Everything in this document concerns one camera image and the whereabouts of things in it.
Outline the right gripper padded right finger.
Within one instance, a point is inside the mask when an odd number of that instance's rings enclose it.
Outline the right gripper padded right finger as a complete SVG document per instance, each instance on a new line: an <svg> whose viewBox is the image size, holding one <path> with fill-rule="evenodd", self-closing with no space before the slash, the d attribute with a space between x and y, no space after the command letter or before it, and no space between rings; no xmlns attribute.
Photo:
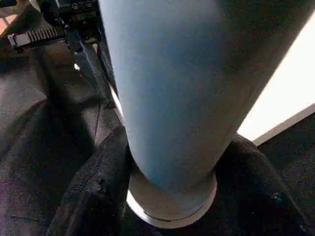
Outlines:
<svg viewBox="0 0 315 236"><path fill-rule="evenodd" d="M315 228L258 147L236 134L215 166L222 236L313 236Z"/></svg>

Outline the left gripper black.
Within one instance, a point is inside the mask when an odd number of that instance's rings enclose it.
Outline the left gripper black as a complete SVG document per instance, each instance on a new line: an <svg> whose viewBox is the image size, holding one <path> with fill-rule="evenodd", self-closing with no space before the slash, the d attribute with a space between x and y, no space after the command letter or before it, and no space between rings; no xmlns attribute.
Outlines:
<svg viewBox="0 0 315 236"><path fill-rule="evenodd" d="M81 74L106 108L115 108L112 92L116 85L98 1L30 0L28 3L49 27L10 33L7 38L12 48L22 51L64 41Z"/></svg>

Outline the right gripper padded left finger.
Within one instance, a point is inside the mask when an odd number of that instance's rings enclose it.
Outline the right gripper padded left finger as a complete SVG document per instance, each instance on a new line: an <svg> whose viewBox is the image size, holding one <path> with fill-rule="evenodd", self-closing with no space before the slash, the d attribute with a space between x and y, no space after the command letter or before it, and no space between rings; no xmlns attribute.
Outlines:
<svg viewBox="0 0 315 236"><path fill-rule="evenodd" d="M130 172L126 131L118 126L74 175L47 235L119 236Z"/></svg>

